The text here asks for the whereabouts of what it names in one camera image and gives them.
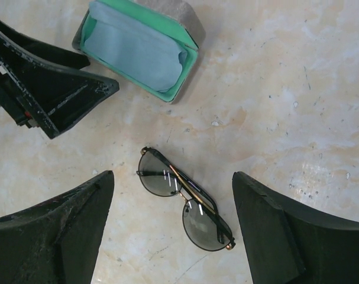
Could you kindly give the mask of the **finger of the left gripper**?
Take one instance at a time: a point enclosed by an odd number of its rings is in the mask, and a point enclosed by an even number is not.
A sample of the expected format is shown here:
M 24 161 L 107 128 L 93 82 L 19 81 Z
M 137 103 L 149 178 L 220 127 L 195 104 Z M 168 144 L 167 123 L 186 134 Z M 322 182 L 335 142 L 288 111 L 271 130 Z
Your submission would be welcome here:
M 114 79 L 44 60 L 0 32 L 0 107 L 17 125 L 54 139 L 118 90 Z
M 90 61 L 85 55 L 68 51 L 21 34 L 1 20 L 0 32 L 26 51 L 52 63 L 77 70 L 90 65 Z

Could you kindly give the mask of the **grey glasses case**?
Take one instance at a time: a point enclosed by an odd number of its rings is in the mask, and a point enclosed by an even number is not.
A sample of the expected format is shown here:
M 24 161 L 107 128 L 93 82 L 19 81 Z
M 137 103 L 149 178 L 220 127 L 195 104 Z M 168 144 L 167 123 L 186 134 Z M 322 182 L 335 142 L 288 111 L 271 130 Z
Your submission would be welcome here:
M 143 88 L 164 102 L 172 103 L 186 89 L 193 78 L 195 66 L 199 60 L 199 49 L 205 39 L 206 33 L 196 12 L 185 1 L 101 1 L 115 10 L 130 16 L 154 30 L 172 38 L 187 51 L 187 58 L 183 64 L 182 73 L 177 83 L 166 92 L 157 92 L 143 85 L 128 75 L 111 67 L 84 47 L 96 25 L 96 20 L 89 15 L 89 8 L 72 41 L 72 47 L 103 64 L 109 70 L 117 73 L 132 83 Z

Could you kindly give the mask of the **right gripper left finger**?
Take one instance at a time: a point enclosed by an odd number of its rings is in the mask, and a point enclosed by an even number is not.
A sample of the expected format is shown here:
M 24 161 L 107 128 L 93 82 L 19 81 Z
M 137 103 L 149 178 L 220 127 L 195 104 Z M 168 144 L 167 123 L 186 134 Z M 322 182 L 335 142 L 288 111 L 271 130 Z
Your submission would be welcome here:
M 107 170 L 0 217 L 0 283 L 91 283 L 113 193 Z

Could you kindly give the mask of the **metal frame sunglasses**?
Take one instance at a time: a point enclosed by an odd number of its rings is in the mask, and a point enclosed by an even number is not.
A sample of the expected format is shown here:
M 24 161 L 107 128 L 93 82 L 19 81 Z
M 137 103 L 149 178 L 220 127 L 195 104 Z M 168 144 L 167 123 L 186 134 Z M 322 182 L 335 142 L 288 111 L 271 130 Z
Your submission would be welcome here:
M 142 148 L 137 175 L 153 195 L 183 198 L 182 224 L 195 246 L 210 252 L 235 247 L 232 230 L 220 216 L 213 197 L 161 152 L 152 147 Z

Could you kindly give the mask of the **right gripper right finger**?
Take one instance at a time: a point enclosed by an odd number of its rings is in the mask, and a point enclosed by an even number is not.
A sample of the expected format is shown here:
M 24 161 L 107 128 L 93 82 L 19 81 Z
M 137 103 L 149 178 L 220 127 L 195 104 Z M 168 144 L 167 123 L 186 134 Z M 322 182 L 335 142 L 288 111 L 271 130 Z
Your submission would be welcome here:
M 359 222 L 236 172 L 232 190 L 253 283 L 359 283 Z

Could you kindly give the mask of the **light blue cleaning cloth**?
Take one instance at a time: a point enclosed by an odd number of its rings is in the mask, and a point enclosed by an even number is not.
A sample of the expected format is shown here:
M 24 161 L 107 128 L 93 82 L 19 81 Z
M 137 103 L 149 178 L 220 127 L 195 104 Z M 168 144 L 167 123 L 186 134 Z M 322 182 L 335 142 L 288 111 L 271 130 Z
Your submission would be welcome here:
M 177 83 L 187 51 L 176 41 L 101 1 L 89 3 L 89 15 L 96 25 L 87 51 L 154 91 Z

